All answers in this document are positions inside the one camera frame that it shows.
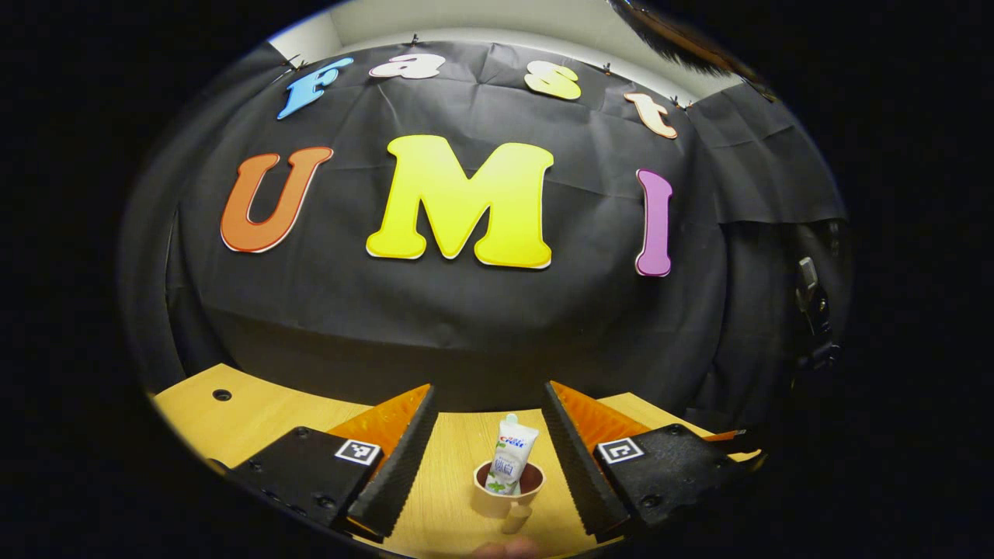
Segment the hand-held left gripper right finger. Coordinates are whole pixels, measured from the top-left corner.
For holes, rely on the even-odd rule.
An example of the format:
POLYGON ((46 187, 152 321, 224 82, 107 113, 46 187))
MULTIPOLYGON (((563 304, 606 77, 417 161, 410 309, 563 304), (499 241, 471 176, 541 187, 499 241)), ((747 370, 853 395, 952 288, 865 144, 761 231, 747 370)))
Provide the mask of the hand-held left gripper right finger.
POLYGON ((542 414, 583 529, 600 542, 661 529, 752 473, 680 422, 651 429, 556 381, 542 414))

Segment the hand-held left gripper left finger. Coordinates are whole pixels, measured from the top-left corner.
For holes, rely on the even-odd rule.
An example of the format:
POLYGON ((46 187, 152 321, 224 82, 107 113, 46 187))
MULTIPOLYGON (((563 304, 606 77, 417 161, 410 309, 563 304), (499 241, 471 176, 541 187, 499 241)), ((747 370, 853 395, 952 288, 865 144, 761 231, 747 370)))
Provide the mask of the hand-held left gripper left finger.
POLYGON ((228 475, 306 523, 380 543, 418 477, 438 416, 434 392, 416 387, 326 431, 293 427, 228 475))

